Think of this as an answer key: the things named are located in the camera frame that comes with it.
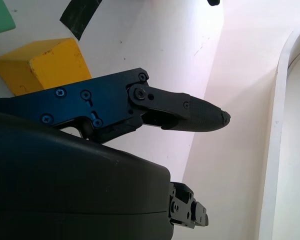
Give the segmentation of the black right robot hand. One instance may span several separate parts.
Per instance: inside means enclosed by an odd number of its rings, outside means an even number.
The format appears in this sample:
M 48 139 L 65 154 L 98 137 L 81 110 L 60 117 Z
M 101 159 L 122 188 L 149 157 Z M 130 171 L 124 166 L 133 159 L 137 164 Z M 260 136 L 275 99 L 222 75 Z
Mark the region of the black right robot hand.
M 206 208 L 169 170 L 106 142 L 143 125 L 211 132 L 230 115 L 135 68 L 0 98 L 0 240 L 170 240 Z

